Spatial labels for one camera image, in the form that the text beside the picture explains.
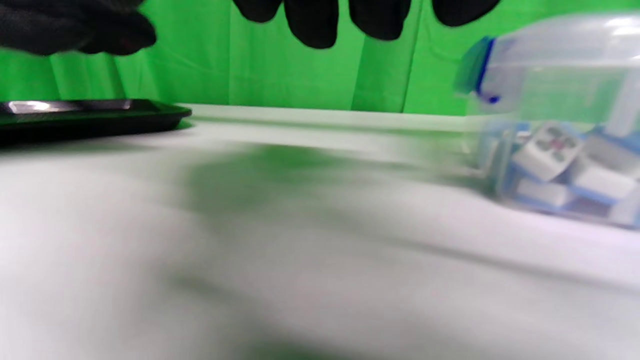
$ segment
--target black glove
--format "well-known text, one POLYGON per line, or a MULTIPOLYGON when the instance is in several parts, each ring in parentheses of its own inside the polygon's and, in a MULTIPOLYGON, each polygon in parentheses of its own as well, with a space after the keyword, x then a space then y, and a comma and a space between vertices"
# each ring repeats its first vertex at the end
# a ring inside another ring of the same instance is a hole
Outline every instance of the black glove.
POLYGON ((37 55, 80 50, 127 55, 156 32, 142 0, 0 0, 0 47, 37 55))
MULTIPOLYGON (((446 26, 462 26, 490 12, 500 0, 433 0, 436 18, 446 26)), ((303 44, 327 49, 335 44, 338 0, 234 0, 242 15, 254 22, 273 19, 284 2, 287 22, 303 44)), ((411 0, 349 0, 351 20, 370 37, 400 37, 411 0)))

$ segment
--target black plastic tray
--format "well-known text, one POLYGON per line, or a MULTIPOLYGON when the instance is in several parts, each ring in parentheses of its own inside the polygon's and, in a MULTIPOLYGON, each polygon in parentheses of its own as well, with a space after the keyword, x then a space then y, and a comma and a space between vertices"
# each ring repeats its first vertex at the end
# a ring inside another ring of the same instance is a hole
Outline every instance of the black plastic tray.
POLYGON ((0 102, 0 147, 169 131, 190 115, 144 99, 0 102))

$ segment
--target clear plastic container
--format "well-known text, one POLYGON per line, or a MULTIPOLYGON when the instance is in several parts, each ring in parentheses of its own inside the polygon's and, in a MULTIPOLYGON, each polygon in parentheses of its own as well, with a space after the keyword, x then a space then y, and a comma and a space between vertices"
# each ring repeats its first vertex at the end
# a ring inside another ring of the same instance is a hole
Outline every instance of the clear plastic container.
POLYGON ((640 13, 484 38, 456 89, 476 130, 465 145, 499 200, 640 229, 640 13))

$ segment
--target green backdrop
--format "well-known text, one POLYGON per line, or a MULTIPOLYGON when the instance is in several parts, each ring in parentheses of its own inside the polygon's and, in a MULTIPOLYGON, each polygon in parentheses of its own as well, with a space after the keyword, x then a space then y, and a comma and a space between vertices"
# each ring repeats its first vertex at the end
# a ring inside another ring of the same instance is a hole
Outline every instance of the green backdrop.
POLYGON ((148 0, 159 42, 126 58, 0 51, 0 100, 146 97, 169 102, 456 115, 451 83, 460 56, 499 35, 562 13, 624 10, 638 0, 503 0, 458 29, 439 25, 414 0, 396 42, 365 38, 340 0, 339 39, 330 50, 301 45, 282 9, 269 24, 244 20, 231 0, 148 0))

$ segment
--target white tablecloth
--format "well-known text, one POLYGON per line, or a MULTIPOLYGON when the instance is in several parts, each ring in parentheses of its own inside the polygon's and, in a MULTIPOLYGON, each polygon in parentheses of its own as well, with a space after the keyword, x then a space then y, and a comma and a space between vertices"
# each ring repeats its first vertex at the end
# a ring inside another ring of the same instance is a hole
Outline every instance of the white tablecloth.
POLYGON ((640 358, 637 233, 195 125, 3 153, 0 359, 640 358))

